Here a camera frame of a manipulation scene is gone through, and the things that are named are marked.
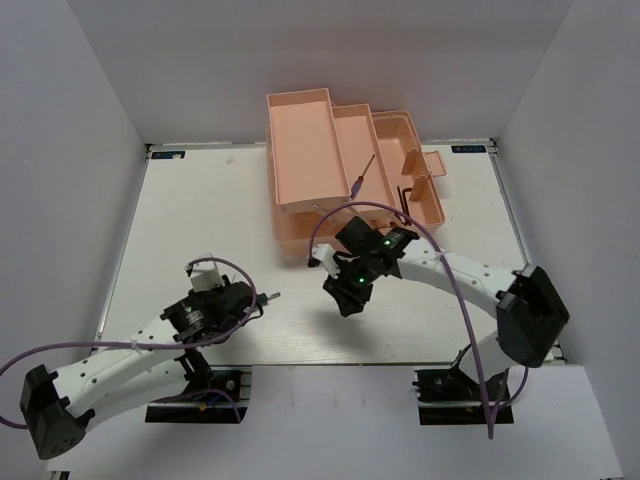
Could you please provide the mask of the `large brown hex key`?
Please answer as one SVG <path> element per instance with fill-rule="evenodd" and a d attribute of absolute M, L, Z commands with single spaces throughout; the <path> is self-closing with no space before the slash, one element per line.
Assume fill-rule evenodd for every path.
<path fill-rule="evenodd" d="M 411 213 L 409 208 L 409 196 L 412 193 L 412 188 L 411 187 L 401 188 L 400 186 L 398 186 L 397 193 L 399 196 L 402 212 L 404 213 L 405 216 L 410 217 Z"/>

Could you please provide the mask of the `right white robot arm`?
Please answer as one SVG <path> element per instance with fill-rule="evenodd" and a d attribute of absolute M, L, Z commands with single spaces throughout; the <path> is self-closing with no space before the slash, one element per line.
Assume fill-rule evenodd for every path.
<path fill-rule="evenodd" d="M 323 288 L 342 316 L 362 312 L 374 282 L 392 276 L 450 293 L 495 320 L 495 330 L 482 339 L 470 339 L 453 362 L 452 388 L 463 398 L 477 397 L 488 379 L 513 366 L 540 367 L 570 318 L 550 277 L 539 266 L 492 267 L 439 251 L 409 229 L 395 227 L 383 234 L 359 217 L 351 219 L 335 238 L 343 251 L 318 244 L 311 250 L 311 259 L 326 270 Z"/>

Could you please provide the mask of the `pink plastic tool box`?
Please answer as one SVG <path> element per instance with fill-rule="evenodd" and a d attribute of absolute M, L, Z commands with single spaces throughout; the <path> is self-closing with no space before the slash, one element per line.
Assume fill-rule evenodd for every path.
<path fill-rule="evenodd" d="M 424 151 L 405 110 L 337 106 L 328 89 L 266 98 L 267 171 L 272 225 L 281 253 L 302 259 L 309 241 L 333 243 L 354 213 L 384 231 L 400 223 L 397 187 L 412 188 L 411 216 L 435 230 L 445 221 L 436 178 L 447 169 L 439 151 Z M 376 154 L 355 200 L 350 189 Z"/>

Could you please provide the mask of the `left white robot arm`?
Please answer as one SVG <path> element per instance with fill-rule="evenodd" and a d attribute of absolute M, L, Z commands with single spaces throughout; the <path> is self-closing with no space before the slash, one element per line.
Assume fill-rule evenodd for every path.
<path fill-rule="evenodd" d="M 256 306 L 249 284 L 225 280 L 210 290 L 190 290 L 137 330 L 124 349 L 108 347 L 55 370 L 30 370 L 20 410 L 38 457 L 56 458 L 99 424 L 146 403 L 211 393 L 213 373 L 201 348 L 226 341 Z"/>

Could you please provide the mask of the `stubby green screwdriver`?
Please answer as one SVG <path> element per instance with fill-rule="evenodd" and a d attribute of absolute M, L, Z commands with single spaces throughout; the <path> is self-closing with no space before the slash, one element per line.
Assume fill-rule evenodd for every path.
<path fill-rule="evenodd" d="M 269 302 L 279 298 L 280 296 L 280 292 L 274 292 L 271 294 L 261 293 L 257 295 L 257 303 L 261 306 L 266 306 Z"/>

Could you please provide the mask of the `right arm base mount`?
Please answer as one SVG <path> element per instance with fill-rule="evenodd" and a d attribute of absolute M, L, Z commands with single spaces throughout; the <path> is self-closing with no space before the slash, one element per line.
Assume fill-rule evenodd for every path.
<path fill-rule="evenodd" d="M 418 369 L 412 385 L 421 426 L 485 426 L 480 387 L 447 368 Z"/>

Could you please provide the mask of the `blue red screwdriver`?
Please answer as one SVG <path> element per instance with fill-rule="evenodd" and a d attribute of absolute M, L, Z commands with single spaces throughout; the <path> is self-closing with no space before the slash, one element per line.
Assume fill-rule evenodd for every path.
<path fill-rule="evenodd" d="M 355 200 L 363 183 L 364 183 L 364 179 L 365 176 L 371 166 L 371 164 L 373 163 L 374 159 L 376 158 L 376 154 L 373 154 L 370 159 L 367 161 L 363 171 L 360 173 L 360 175 L 356 178 L 356 180 L 354 181 L 354 183 L 351 186 L 350 189 L 350 199 L 351 200 Z"/>

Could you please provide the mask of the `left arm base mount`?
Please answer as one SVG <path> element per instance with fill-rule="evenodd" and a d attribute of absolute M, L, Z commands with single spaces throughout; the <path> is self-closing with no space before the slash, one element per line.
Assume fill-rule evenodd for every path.
<path fill-rule="evenodd" d="M 148 424 L 239 425 L 251 395 L 249 368 L 214 368 L 202 385 L 189 385 L 177 399 L 151 403 Z"/>

